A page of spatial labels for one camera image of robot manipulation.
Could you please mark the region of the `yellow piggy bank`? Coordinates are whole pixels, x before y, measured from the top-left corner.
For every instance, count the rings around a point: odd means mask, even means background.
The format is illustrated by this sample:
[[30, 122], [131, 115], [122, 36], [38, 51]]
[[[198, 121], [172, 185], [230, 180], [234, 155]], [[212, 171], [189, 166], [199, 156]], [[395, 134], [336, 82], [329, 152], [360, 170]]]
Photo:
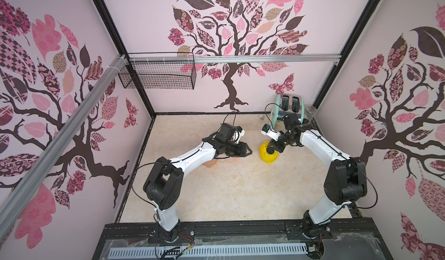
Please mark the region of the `yellow piggy bank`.
[[270, 142], [265, 141], [260, 145], [260, 158], [267, 164], [271, 164], [272, 162], [276, 161], [276, 159], [279, 156], [279, 152], [275, 151], [273, 148], [269, 148]]

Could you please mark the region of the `peach piggy bank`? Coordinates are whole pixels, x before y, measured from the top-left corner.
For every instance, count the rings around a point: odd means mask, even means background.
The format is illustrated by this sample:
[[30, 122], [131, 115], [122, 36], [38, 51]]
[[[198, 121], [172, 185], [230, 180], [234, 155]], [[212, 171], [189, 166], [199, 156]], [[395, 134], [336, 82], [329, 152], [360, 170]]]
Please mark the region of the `peach piggy bank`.
[[205, 162], [203, 165], [206, 166], [206, 167], [212, 167], [212, 166], [214, 166], [216, 163], [217, 163], [217, 160], [216, 160], [216, 159], [213, 159], [213, 160], [210, 160], [210, 161]]

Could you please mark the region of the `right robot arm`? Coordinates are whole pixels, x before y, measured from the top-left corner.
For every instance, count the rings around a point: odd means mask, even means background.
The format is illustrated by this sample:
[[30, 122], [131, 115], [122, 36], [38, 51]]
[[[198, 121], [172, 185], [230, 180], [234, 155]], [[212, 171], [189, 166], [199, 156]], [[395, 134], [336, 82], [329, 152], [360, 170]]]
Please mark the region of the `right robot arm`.
[[286, 115], [283, 122], [285, 131], [277, 131], [268, 124], [263, 126], [261, 133], [271, 138], [265, 154], [273, 156], [289, 146], [306, 147], [327, 167], [324, 195], [304, 213], [301, 225], [302, 234], [315, 239], [341, 209], [366, 196], [366, 164], [340, 151], [311, 124], [302, 124], [296, 114]]

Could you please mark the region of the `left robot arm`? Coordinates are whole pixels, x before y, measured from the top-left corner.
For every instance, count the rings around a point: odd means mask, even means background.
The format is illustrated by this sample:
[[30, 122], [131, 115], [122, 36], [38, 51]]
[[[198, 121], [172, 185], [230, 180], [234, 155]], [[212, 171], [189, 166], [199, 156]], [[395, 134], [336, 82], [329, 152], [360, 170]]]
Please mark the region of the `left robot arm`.
[[220, 142], [210, 137], [195, 149], [176, 158], [158, 158], [143, 185], [150, 202], [155, 205], [159, 232], [165, 241], [174, 242], [180, 232], [180, 219], [176, 202], [180, 196], [184, 178], [197, 167], [225, 154], [229, 158], [245, 158], [253, 151], [242, 142]]

